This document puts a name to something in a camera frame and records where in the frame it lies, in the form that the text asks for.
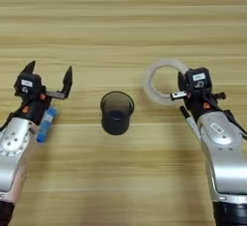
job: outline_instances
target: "white tape roll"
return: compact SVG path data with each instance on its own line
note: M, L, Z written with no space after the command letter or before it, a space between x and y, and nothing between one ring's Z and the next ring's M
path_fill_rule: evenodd
M170 95L162 94L161 92L157 91L153 85L153 77L155 73L157 72L157 70L164 67L175 68L183 74L185 74L188 71L188 67L186 67L181 61L158 60L147 69L143 81L143 87L148 97L154 102L162 105L171 105L176 102L171 100Z

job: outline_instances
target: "sticker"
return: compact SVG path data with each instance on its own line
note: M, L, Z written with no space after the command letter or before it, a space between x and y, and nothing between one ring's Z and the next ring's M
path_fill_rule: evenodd
M204 73L193 75L194 82L203 80L203 79L206 79L206 75Z
M224 132L224 130L216 123L211 124L210 127L217 131L219 134L222 134Z
M28 87L33 87L33 83L27 80L21 80L21 85L28 86Z
M49 114L46 114L46 115L43 117L43 120L44 120L44 121L47 121L47 122L49 122L49 123L51 123L52 120L53 120L53 117L52 117L51 115L49 115Z

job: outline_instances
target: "dark translucent cup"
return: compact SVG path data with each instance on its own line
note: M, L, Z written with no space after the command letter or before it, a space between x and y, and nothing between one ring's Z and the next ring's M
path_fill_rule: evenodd
M134 112L133 99L124 92L114 91L106 94L100 104L102 126L112 135L124 134L129 128L130 116Z

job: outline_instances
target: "wood grain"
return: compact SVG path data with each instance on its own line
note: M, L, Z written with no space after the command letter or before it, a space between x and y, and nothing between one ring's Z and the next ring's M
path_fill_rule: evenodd
M14 110L16 76L31 60L49 89L74 84L37 151L13 226L214 225L200 145L176 106L150 102L146 67L173 57L208 67L214 91L247 127L247 0L0 0L0 120ZM156 86L177 88L174 71ZM136 103L119 137L100 124L111 90Z

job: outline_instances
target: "black cable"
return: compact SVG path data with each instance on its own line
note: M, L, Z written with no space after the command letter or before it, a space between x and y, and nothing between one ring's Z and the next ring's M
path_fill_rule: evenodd
M23 108L24 108L25 106L27 106L29 103L30 103L30 100L29 100L29 99L27 99L26 101L24 100L24 101L21 103L20 107L19 107L14 113L11 113L11 114L9 115L9 117L8 117L7 121L5 122L5 124L2 125L2 126L0 127L0 131L3 131L3 130L7 127L7 125L8 125L9 122L11 121L11 119L12 119L13 117L15 117L18 113L20 113L20 112L23 110Z
M203 99L207 102L207 103L209 103L214 109L216 109L216 110L218 110L218 111L220 111L220 112L223 112L226 116L227 116L227 118L228 118L228 120L231 122L231 123L233 123L234 125L236 125L244 134L242 134L243 135L243 138L245 139L245 140L247 140L247 131L231 116L231 115L229 115L228 113L226 113L226 112L224 112L224 110L222 110L217 104L214 104L212 101L210 101L207 97L206 97L206 95L203 95Z

